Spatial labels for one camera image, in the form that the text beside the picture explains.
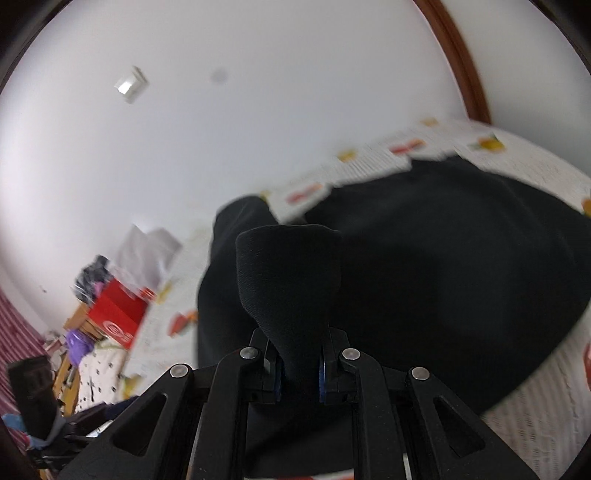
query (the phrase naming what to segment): white wall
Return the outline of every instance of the white wall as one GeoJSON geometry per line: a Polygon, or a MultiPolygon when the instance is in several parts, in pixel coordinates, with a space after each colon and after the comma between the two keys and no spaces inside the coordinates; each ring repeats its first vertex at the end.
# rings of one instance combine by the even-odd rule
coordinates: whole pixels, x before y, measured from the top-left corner
{"type": "Polygon", "coordinates": [[[132,222],[186,238],[233,197],[448,115],[457,86],[410,0],[74,0],[0,95],[0,260],[61,325],[132,222]],[[132,65],[150,86],[127,105],[132,65]]]}
{"type": "Polygon", "coordinates": [[[528,0],[443,0],[475,59],[495,125],[591,175],[591,76],[528,0]]]}
{"type": "Polygon", "coordinates": [[[24,319],[39,333],[45,333],[50,330],[49,325],[41,316],[31,307],[29,302],[22,296],[22,293],[12,282],[6,269],[0,265],[0,284],[2,291],[24,319]]]}

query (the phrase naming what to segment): purple bag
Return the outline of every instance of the purple bag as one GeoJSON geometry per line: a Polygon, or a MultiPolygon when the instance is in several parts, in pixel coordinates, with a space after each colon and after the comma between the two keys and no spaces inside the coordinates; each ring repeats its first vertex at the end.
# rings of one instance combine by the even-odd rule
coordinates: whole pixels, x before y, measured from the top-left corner
{"type": "Polygon", "coordinates": [[[70,330],[66,334],[66,345],[70,362],[76,367],[80,365],[82,357],[89,354],[95,347],[94,341],[80,330],[70,330]]]}

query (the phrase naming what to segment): red box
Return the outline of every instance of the red box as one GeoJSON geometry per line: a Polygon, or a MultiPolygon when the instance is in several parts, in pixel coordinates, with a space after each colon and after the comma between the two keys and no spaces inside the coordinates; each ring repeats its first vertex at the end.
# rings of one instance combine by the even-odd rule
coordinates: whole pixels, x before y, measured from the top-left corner
{"type": "Polygon", "coordinates": [[[100,293],[88,317],[113,340],[129,349],[147,308],[147,301],[113,279],[100,293]]]}

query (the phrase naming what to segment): white bedsheet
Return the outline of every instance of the white bedsheet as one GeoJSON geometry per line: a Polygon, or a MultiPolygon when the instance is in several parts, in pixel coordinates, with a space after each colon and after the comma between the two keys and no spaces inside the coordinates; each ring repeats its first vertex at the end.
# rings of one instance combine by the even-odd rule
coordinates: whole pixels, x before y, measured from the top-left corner
{"type": "Polygon", "coordinates": [[[177,313],[185,314],[196,307],[197,289],[209,260],[211,227],[198,229],[176,256],[168,280],[172,286],[162,304],[150,305],[129,352],[123,375],[142,379],[134,395],[143,393],[174,364],[197,368],[197,328],[189,324],[181,333],[170,337],[168,331],[177,313]]]}
{"type": "Polygon", "coordinates": [[[76,412],[99,403],[117,403],[121,399],[119,373],[127,351],[116,342],[97,343],[91,353],[80,361],[80,388],[76,412]]]}

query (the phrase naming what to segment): red striped fabric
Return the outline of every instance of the red striped fabric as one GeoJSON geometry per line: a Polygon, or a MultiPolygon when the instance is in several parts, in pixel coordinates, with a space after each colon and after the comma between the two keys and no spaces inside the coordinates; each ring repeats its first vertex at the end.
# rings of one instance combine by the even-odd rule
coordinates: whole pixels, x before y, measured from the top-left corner
{"type": "MultiPolygon", "coordinates": [[[[32,356],[45,355],[43,339],[17,312],[0,290],[0,414],[18,413],[6,374],[6,365],[32,356]]],[[[9,429],[18,447],[24,451],[27,436],[9,429]]]]}

